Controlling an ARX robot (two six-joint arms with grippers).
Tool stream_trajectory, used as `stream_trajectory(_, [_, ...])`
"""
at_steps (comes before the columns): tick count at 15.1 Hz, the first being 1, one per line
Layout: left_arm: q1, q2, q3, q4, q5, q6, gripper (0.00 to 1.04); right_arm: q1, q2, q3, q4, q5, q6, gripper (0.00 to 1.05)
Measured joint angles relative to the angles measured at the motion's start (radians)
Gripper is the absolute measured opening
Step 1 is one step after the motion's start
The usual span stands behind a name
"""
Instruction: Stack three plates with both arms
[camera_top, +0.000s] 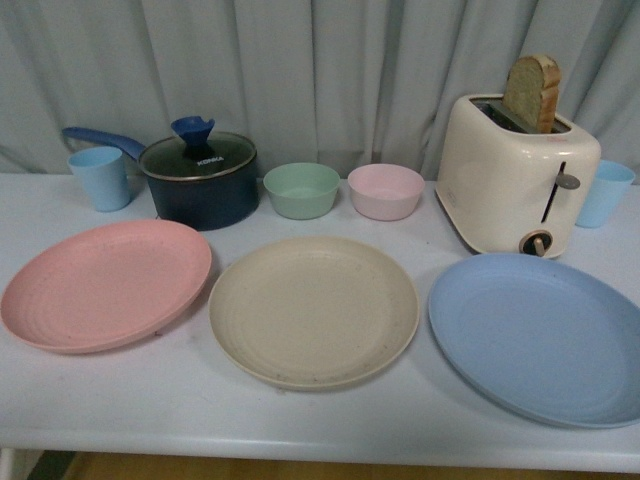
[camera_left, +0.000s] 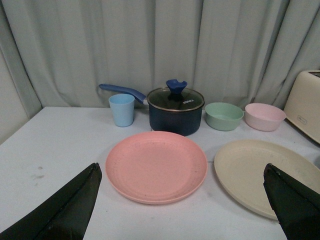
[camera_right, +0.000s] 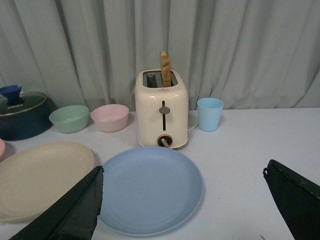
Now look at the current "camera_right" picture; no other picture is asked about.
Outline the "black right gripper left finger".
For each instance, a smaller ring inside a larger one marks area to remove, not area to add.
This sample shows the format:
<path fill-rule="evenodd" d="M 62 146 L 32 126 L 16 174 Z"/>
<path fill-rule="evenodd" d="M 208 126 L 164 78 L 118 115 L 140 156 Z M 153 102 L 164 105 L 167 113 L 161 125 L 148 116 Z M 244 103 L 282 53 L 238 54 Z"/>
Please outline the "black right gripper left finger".
<path fill-rule="evenodd" d="M 102 207 L 103 172 L 102 166 L 95 167 L 11 239 L 90 240 Z"/>

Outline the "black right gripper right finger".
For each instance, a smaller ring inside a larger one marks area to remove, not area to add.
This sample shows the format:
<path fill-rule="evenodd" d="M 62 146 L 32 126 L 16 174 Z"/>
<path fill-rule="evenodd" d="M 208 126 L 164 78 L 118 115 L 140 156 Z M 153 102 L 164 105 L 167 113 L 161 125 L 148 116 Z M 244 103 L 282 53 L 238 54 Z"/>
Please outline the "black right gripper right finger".
<path fill-rule="evenodd" d="M 273 200 L 296 240 L 320 238 L 320 186 L 271 159 L 263 170 Z"/>

